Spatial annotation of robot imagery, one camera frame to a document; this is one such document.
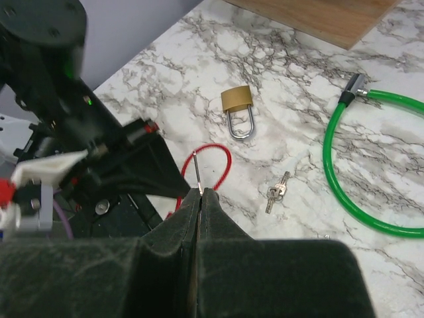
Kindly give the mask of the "brass padlock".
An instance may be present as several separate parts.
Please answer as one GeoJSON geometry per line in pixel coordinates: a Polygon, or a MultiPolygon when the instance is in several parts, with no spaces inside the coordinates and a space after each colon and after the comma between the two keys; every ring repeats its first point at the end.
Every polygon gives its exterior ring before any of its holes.
{"type": "Polygon", "coordinates": [[[252,114],[252,93],[248,85],[242,85],[223,91],[221,93],[221,102],[223,112],[227,116],[229,133],[235,140],[244,140],[249,138],[255,131],[255,123],[252,114]],[[247,110],[250,123],[250,130],[245,134],[237,134],[233,129],[231,115],[240,111],[247,110]]]}

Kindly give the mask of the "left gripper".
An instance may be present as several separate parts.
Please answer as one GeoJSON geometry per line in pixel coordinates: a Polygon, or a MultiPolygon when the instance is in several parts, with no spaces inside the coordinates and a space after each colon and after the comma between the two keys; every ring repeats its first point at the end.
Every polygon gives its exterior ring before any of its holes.
{"type": "Polygon", "coordinates": [[[93,140],[87,156],[72,166],[60,187],[67,195],[135,190],[169,198],[183,197],[190,190],[151,119],[137,119],[93,140]]]}

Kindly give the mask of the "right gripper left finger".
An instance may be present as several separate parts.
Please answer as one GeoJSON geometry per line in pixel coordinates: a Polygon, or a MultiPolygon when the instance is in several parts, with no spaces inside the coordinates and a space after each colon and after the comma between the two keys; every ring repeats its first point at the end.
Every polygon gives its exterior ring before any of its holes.
{"type": "Polygon", "coordinates": [[[201,195],[139,238],[1,244],[2,317],[195,317],[201,195]]]}

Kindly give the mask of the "red cable lock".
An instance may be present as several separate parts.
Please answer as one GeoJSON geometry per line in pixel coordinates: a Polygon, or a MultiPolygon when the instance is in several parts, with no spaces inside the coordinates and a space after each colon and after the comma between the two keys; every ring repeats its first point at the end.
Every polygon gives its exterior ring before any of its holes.
{"type": "MultiPolygon", "coordinates": [[[[231,170],[233,158],[230,150],[222,144],[209,143],[203,144],[193,151],[197,152],[202,188],[209,187],[217,191],[231,170]]],[[[193,177],[196,177],[193,151],[185,159],[181,168],[180,174],[183,178],[189,174],[190,169],[193,170],[193,177]]]]}

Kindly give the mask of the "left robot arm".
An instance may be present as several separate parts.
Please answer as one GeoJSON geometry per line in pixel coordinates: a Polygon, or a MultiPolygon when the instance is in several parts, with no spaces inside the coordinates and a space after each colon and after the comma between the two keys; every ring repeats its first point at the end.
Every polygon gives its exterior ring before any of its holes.
{"type": "Polygon", "coordinates": [[[120,193],[182,197],[181,176],[158,125],[126,125],[81,79],[87,15],[79,1],[1,2],[1,84],[36,115],[64,156],[78,159],[56,186],[76,201],[120,193]]]}

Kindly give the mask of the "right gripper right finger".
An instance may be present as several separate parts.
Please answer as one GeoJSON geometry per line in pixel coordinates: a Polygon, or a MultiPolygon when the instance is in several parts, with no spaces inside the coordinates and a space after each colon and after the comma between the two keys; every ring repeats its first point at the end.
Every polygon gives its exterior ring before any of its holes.
{"type": "Polygon", "coordinates": [[[200,317],[373,317],[360,266],[329,239],[254,240],[203,192],[197,240],[200,317]]]}

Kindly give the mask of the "green cable lock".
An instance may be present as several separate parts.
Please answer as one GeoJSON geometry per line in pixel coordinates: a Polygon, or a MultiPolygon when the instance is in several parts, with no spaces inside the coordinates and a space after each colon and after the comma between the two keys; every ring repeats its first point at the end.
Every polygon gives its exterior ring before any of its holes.
{"type": "Polygon", "coordinates": [[[423,102],[366,89],[363,74],[344,87],[323,139],[323,171],[336,200],[363,225],[422,239],[423,224],[389,214],[423,214],[423,102]]]}

